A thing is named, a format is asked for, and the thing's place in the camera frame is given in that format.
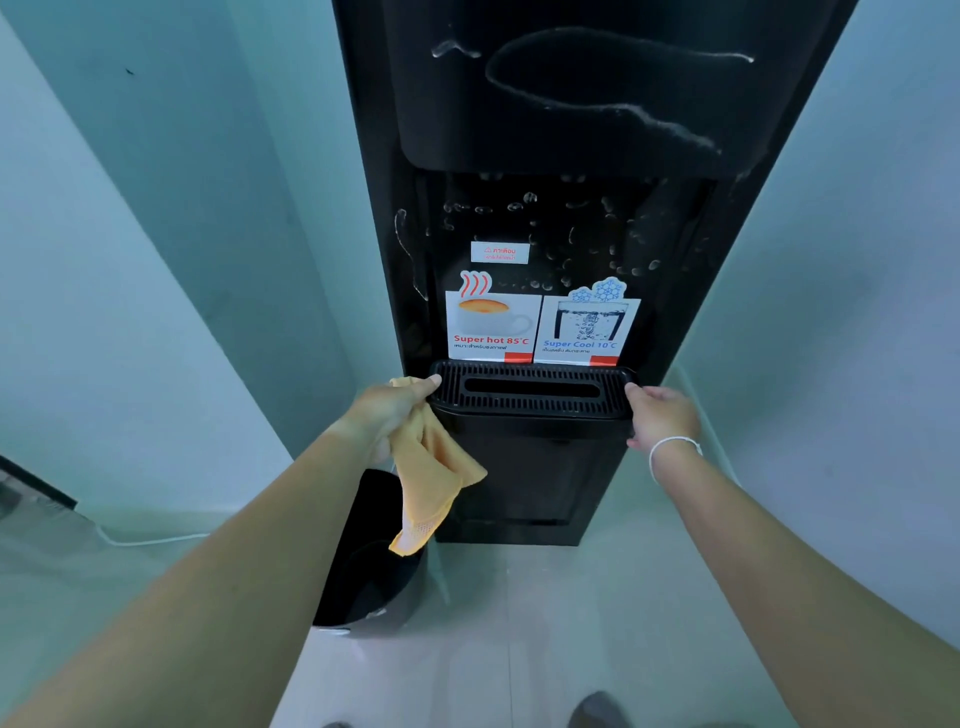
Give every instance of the white wall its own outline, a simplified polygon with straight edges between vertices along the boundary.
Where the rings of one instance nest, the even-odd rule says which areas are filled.
[[[286,449],[0,16],[0,452],[78,510],[229,512]]]
[[[358,388],[400,376],[330,0],[227,0]]]
[[[356,383],[224,0],[0,0],[0,9],[299,454]],[[321,102],[349,115],[346,94]],[[353,174],[362,179],[359,158]],[[320,184],[338,189],[341,177],[322,170]]]
[[[958,31],[861,0],[679,357],[743,486],[954,644]]]

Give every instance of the white string bracelet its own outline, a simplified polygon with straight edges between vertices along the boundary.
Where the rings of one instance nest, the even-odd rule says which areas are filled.
[[[650,448],[650,457],[647,460],[647,465],[650,467],[650,476],[654,479],[654,482],[657,483],[658,485],[660,485],[660,481],[657,480],[657,477],[654,475],[654,452],[656,452],[657,448],[660,447],[663,443],[668,443],[671,440],[683,440],[684,442],[688,442],[692,444],[694,448],[697,449],[697,454],[699,454],[701,457],[704,456],[704,451],[701,449],[700,443],[698,443],[696,440],[693,440],[689,437],[684,437],[683,435],[674,435],[673,437],[664,437],[656,445]]]

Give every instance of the coffee cup illustration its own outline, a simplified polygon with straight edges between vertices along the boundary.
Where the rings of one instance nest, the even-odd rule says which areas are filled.
[[[529,316],[514,313],[508,304],[492,296],[465,299],[457,306],[457,329],[466,334],[517,336],[533,324]]]
[[[508,303],[488,293],[489,273],[463,271],[460,275],[464,284],[455,314],[457,330],[477,336],[518,336],[533,327],[533,319],[514,313]]]

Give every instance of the black water dispenser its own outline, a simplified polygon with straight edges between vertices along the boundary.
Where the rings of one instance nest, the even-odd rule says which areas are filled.
[[[579,543],[854,0],[334,0],[406,374],[489,471],[449,541]]]

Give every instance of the drip tray grille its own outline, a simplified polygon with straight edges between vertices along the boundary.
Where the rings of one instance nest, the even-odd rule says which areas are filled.
[[[623,392],[633,380],[627,369],[445,359],[435,362],[430,373],[444,378],[430,401],[448,411],[597,420],[632,417]]]

